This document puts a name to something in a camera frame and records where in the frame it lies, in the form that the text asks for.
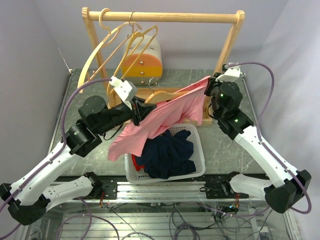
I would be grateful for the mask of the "wooden hanger with pink shirt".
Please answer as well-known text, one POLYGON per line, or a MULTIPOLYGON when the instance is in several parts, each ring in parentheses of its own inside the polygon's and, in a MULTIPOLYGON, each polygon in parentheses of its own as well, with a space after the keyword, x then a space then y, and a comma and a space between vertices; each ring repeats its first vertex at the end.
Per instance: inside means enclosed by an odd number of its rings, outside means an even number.
POLYGON ((148 88, 150 90, 152 90, 152 94, 148 96, 148 98, 144 101, 145 104, 157 104, 157 103, 161 103, 161 102, 169 102, 173 99, 176 99, 180 96, 183 96, 187 93, 189 93, 189 91, 179 91, 179 92, 167 92, 165 90, 158 90, 158 91, 154 91, 151 87, 151 80, 156 79, 155 77, 152 77, 149 81, 148 81, 148 88))

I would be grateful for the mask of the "pink t shirt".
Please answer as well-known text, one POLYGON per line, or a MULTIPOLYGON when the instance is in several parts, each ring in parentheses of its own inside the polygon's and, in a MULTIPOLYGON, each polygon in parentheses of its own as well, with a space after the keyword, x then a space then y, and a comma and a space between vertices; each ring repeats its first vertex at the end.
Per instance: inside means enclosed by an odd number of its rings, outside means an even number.
POLYGON ((181 89, 187 93, 172 99, 169 102, 157 104, 155 110, 149 113, 138 126, 132 122, 127 124, 123 131, 109 146, 107 159, 116 161, 121 155, 133 154, 140 157, 148 139, 154 139, 175 124, 184 120, 195 121, 198 125, 203 123, 203 105, 205 89, 209 76, 181 89))

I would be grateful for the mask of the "navy blue t shirt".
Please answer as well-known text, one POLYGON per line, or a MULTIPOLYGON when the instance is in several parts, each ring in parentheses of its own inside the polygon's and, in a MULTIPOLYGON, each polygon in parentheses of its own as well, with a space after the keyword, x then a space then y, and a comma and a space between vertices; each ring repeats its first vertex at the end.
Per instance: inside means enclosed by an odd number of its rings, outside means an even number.
POLYGON ((162 135, 147 139, 141 157, 144 172, 153 179, 167 180, 170 177, 189 175, 196 171, 191 160, 194 144, 188 140, 189 130, 181 130, 172 135, 166 130, 162 135))

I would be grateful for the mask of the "red t shirt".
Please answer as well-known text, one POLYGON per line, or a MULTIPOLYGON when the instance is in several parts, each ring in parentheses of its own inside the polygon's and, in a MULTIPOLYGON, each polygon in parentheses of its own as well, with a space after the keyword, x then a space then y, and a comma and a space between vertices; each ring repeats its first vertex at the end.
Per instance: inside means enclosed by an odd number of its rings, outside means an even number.
POLYGON ((132 163, 137 172, 145 169, 145 163, 141 157, 138 157, 134 154, 131 155, 132 163))

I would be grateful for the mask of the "yellow wooden hanger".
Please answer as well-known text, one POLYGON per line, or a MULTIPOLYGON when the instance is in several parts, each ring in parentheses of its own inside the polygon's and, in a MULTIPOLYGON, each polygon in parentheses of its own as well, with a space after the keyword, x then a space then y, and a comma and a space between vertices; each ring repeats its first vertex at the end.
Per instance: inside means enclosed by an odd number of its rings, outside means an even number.
POLYGON ((132 22, 129 24, 132 34, 121 44, 123 55, 112 75, 140 87, 154 85, 163 74, 162 48, 157 40, 159 28, 153 25, 142 30, 132 22))

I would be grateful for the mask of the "light wooden hanger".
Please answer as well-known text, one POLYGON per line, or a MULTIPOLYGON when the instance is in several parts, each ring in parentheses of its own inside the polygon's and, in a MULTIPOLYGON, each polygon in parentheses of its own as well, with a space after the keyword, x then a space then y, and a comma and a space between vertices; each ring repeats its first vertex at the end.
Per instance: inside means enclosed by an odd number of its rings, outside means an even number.
POLYGON ((133 12, 130 13, 129 18, 128 18, 128 20, 129 20, 128 22, 123 23, 114 29, 111 29, 110 27, 103 24, 104 14, 106 14, 109 11, 110 11, 109 8, 104 8, 98 13, 99 25, 102 29, 107 31, 106 37, 101 42, 98 42, 98 37, 97 37, 97 33, 96 33, 96 29, 95 29, 93 20, 90 19, 90 8, 83 7, 81 10, 84 25, 87 30, 93 51, 92 51, 91 55, 89 56, 89 58, 87 59, 84 67, 82 68, 80 78, 79 78, 78 84, 77 84, 78 87, 83 86, 85 83, 91 82, 96 77, 97 74, 100 74, 101 78, 103 78, 103 79, 106 78, 108 76, 108 74, 107 74, 107 70, 105 68, 105 65, 109 60, 108 59, 103 60, 103 55, 101 53, 101 49, 105 48, 109 44, 111 44, 115 40, 115 38, 118 36, 118 34, 120 33, 121 29, 124 26, 130 25, 132 27, 132 33, 135 32, 136 23, 130 22, 130 20, 132 19, 133 12), (96 59, 98 68, 94 73, 89 74, 88 69, 94 59, 96 59))

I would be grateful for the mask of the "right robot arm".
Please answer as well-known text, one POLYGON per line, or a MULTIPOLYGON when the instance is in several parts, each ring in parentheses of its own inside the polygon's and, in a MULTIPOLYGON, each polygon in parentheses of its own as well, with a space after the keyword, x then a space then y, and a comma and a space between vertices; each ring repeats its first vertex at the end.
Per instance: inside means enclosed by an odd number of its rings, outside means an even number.
POLYGON ((288 163, 259 135, 257 126, 239 108, 243 95, 238 85, 219 77, 209 77, 204 91, 211 100, 211 118, 253 157, 268 177, 260 179, 233 171, 222 181, 220 192, 226 198, 242 193, 263 199, 275 212, 283 214, 307 195, 312 176, 288 163))

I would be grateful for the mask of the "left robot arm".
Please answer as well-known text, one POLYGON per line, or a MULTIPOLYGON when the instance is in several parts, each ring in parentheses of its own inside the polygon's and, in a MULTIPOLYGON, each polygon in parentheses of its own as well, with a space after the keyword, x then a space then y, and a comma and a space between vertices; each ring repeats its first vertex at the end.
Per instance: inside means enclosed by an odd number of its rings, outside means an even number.
POLYGON ((86 172, 59 185, 51 184, 66 168, 100 145, 106 132, 128 120, 139 125, 157 107, 139 97, 134 97, 129 103, 131 106, 121 103, 109 109, 103 97, 94 95, 87 98, 78 109, 80 119, 65 133, 66 139, 62 139, 25 177, 11 184, 1 184, 0 197, 7 201, 12 218, 27 226, 53 207, 71 199, 98 198, 104 184, 94 172, 86 172))

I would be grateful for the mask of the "wooden clothes rack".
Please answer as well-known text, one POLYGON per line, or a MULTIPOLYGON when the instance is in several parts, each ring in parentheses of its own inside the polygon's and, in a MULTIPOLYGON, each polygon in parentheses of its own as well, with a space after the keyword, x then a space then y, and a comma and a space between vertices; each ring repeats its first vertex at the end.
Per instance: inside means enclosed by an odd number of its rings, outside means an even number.
MULTIPOLYGON (((131 12, 109 11, 104 14, 102 23, 115 29, 123 23, 129 22, 131 12)), ((89 17, 93 20, 98 42, 100 43, 108 34, 102 29, 98 22, 99 11, 91 11, 89 17)), ((139 22, 168 22, 168 23, 215 23, 231 24, 231 28, 225 40, 224 46, 218 58, 213 74, 222 72, 222 66, 228 60, 230 52, 236 42, 238 34, 245 20, 245 12, 238 10, 235 14, 217 14, 217 13, 173 13, 173 12, 133 12, 130 22, 136 23, 135 27, 141 26, 139 22)), ((97 60, 94 59, 88 68, 88 73, 92 75, 98 69, 97 60)))

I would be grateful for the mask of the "white orange yellow drawer unit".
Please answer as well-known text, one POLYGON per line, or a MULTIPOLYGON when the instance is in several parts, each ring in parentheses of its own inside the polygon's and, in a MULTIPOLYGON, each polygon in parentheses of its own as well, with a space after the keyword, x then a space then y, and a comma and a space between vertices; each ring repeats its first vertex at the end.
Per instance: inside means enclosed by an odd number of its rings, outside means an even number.
POLYGON ((152 77, 151 85, 157 85, 163 74, 162 49, 156 38, 151 35, 136 38, 131 45, 126 43, 128 54, 121 65, 125 80, 136 86, 146 86, 152 77))

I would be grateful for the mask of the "white plastic basket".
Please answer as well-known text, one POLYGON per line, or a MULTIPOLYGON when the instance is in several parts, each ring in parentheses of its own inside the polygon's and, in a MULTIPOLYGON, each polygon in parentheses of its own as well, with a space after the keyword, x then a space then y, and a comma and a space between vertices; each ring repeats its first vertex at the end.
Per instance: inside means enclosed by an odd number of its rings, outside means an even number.
POLYGON ((193 143, 193 155, 191 156, 190 160, 195 163, 196 171, 191 174, 169 177, 168 179, 151 178, 147 173, 144 172, 143 169, 140 171, 136 171, 132 162, 132 154, 129 153, 124 155, 124 166, 126 172, 126 179, 128 180, 128 182, 132 184, 151 184, 164 181, 175 181, 188 178, 196 178, 202 176, 205 173, 205 157, 197 128, 192 124, 181 123, 175 124, 167 130, 169 130, 172 135, 175 135, 177 132, 181 130, 187 130, 191 132, 191 135, 187 138, 187 140, 193 143))

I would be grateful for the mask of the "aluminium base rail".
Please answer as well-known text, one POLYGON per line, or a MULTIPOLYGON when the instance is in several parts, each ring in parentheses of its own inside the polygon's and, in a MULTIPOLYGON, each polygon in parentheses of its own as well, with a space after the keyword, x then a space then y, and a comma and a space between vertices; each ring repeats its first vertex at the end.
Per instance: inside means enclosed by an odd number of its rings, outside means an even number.
POLYGON ((58 191, 70 191, 62 202, 74 201, 78 197, 93 203, 103 199, 107 203, 160 203, 160 202, 198 202, 214 199, 234 199, 234 194, 225 193, 214 185, 206 190, 205 183, 199 181, 156 182, 153 184, 132 184, 114 182, 108 179, 101 186, 89 188, 83 181, 57 182, 44 192, 50 197, 58 191))

